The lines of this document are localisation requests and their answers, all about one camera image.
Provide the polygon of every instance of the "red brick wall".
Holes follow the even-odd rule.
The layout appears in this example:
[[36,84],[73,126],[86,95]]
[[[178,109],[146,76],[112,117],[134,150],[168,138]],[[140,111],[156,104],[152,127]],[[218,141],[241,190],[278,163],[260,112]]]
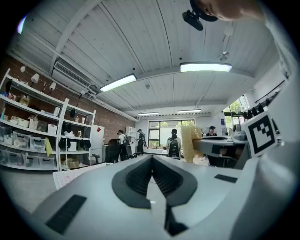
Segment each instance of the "red brick wall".
[[[2,76],[0,79],[3,78],[7,69],[10,68],[9,74],[11,76],[17,77],[19,80],[22,80],[22,81],[28,81],[31,84],[30,79],[36,72],[26,66],[26,71],[24,73],[21,73],[20,68],[22,66],[24,66],[24,64],[13,59],[12,57],[10,57],[8,55],[4,56],[4,58],[2,59],[1,65],[0,65],[0,76]],[[37,90],[42,90],[44,88],[43,85],[45,82],[47,84],[45,93],[49,94],[49,86],[52,83],[52,81],[42,75],[40,75],[38,83],[33,85],[33,88],[35,88]],[[16,89],[14,89],[14,90],[12,90],[12,93],[17,94],[18,91]],[[78,98],[79,98],[78,95],[68,91],[67,89],[59,86],[58,84],[55,87],[55,91],[53,91],[51,93],[51,96],[54,98],[57,98],[61,101],[65,101],[65,98],[68,98],[69,104],[71,104],[71,105],[76,105]],[[35,105],[38,109],[44,110],[44,111],[50,112],[50,113],[53,113],[54,109],[55,109],[55,107],[53,105],[50,105],[50,104],[40,101],[38,99],[32,99],[30,101],[30,105]],[[114,112],[111,112],[111,111],[107,110],[106,108],[103,108],[103,107],[101,107],[89,100],[86,100],[84,98],[80,99],[78,107],[82,108],[84,110],[87,110],[89,112],[94,112],[94,110],[96,110],[94,124],[105,127],[105,131],[104,131],[105,143],[108,143],[108,141],[110,139],[117,138],[118,130],[122,129],[125,132],[125,129],[127,126],[131,126],[131,127],[135,126],[135,122],[133,122],[127,118],[124,118]],[[3,108],[3,101],[2,101],[2,103],[0,103],[0,113],[2,112],[2,108]],[[8,115],[9,118],[11,116],[17,116],[17,117],[27,119],[31,114],[26,111],[22,111],[18,108],[14,108],[10,105],[6,105],[5,115]],[[42,117],[39,117],[38,119],[52,123],[51,120],[49,120],[49,119],[45,119]],[[66,112],[65,119],[70,120],[69,112]],[[73,133],[76,134],[79,129],[80,128],[72,128],[72,131],[73,131]]]

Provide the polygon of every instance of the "tree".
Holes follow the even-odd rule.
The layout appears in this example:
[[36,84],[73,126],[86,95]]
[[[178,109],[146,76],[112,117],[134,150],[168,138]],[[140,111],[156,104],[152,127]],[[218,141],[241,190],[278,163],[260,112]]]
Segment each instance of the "tree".
[[240,107],[240,103],[239,103],[238,100],[236,100],[234,103],[232,103],[230,105],[230,110],[231,110],[232,113],[238,113],[238,112],[242,111],[242,109]]

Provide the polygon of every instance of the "cardboard box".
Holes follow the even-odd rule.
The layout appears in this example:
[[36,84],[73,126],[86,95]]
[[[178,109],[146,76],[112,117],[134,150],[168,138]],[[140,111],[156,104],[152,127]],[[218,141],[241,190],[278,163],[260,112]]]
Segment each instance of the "cardboard box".
[[71,158],[68,158],[67,159],[67,165],[70,169],[72,168],[78,168],[79,167],[79,162],[76,161],[76,159],[71,159]]

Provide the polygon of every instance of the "white cabinet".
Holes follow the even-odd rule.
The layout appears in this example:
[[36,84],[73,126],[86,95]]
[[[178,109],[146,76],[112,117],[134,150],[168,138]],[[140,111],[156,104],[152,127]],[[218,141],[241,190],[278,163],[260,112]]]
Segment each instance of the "white cabinet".
[[134,127],[126,127],[126,133],[125,134],[128,137],[135,137],[136,136],[135,128]]
[[130,140],[130,147],[131,147],[131,153],[135,153],[135,137],[136,137],[136,130],[134,127],[126,127],[126,133],[125,133],[129,140]]

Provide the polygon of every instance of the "shelf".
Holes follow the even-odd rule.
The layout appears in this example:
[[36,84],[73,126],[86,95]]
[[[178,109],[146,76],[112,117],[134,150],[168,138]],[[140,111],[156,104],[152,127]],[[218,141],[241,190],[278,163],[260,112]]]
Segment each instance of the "shelf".
[[72,139],[72,140],[89,140],[89,138],[85,138],[85,137],[72,137],[72,138],[68,138],[68,139]]
[[6,144],[4,142],[0,142],[0,145],[2,146],[5,146],[7,148],[13,148],[13,149],[18,149],[18,150],[22,150],[22,151],[25,151],[25,152],[37,152],[37,153],[47,153],[46,151],[34,151],[34,150],[31,150],[29,148],[18,148],[18,147],[15,147],[14,145],[9,145],[9,144]]
[[80,122],[74,122],[74,121],[65,120],[65,119],[64,119],[64,121],[65,121],[65,122],[70,122],[71,124],[78,125],[78,126],[81,126],[81,127],[88,127],[88,128],[91,127],[91,125],[84,124],[84,123],[80,123]]
[[58,117],[55,117],[55,116],[52,116],[52,115],[49,115],[49,114],[46,114],[46,113],[42,113],[40,111],[37,111],[37,110],[34,110],[30,107],[27,107],[27,106],[24,106],[16,101],[13,101],[11,99],[8,99],[7,97],[3,96],[3,95],[0,95],[0,99],[3,99],[5,102],[7,102],[8,104],[12,105],[12,106],[15,106],[19,109],[23,109],[25,111],[28,111],[28,112],[31,112],[31,113],[34,113],[34,114],[37,114],[37,115],[40,115],[40,116],[43,116],[45,118],[50,118],[50,119],[55,119],[55,120],[59,120]]
[[2,122],[4,124],[7,124],[7,125],[10,125],[10,126],[12,126],[14,128],[22,129],[22,130],[27,131],[27,132],[32,132],[32,133],[36,133],[36,134],[46,135],[46,136],[50,136],[50,137],[57,137],[56,134],[50,134],[50,133],[46,133],[46,132],[41,132],[41,131],[33,130],[33,129],[30,129],[29,127],[22,127],[22,126],[19,126],[18,124],[14,124],[14,123],[11,123],[9,121],[5,121],[3,119],[0,119],[0,122]]
[[89,151],[61,151],[60,154],[67,154],[67,155],[72,155],[72,154],[89,154]]
[[13,82],[12,82],[12,86],[18,90],[20,90],[21,92],[23,93],[26,93],[28,95],[31,95],[35,98],[38,98],[42,101],[45,101],[45,102],[48,102],[52,105],[55,105],[55,106],[60,106],[62,107],[62,105],[64,104],[64,102],[56,99],[56,98],[53,98],[47,94],[44,94],[30,86],[28,86],[28,84],[24,84],[24,83],[21,83],[19,80],[17,80],[16,78],[13,78],[12,76],[8,75],[7,78],[11,79]]
[[26,167],[26,166],[17,166],[9,163],[1,163],[0,165],[11,167],[11,168],[17,168],[17,169],[23,169],[23,170],[34,170],[34,171],[57,171],[57,167]]
[[75,109],[75,113],[78,113],[80,115],[84,115],[84,116],[88,116],[88,115],[94,115],[93,112],[89,112],[89,111],[86,111],[84,109],[81,109],[79,107],[75,107],[75,106],[72,106],[70,104],[67,105],[67,111],[71,111],[72,109]]

